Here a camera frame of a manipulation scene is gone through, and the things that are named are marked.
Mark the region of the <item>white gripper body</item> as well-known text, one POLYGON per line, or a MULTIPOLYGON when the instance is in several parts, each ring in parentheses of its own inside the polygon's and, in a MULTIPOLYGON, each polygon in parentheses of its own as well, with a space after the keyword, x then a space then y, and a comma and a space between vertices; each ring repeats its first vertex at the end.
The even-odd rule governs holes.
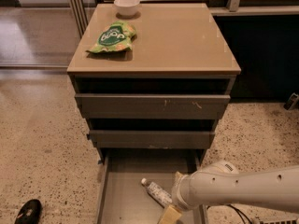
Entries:
POLYGON ((189 193, 190 179, 189 175, 184 175, 180 180, 174 181, 171 189, 172 204, 181 211, 189 211, 194 208, 187 202, 187 194, 189 193))

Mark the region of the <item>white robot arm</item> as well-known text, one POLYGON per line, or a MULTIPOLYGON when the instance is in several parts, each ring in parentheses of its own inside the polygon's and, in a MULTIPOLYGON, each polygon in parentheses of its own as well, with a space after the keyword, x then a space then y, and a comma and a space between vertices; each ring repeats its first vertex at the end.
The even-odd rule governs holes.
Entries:
POLYGON ((190 175, 176 173, 172 203, 157 224, 176 224, 184 211, 200 205, 240 203, 299 212, 299 166, 240 173, 228 161, 217 161, 190 175))

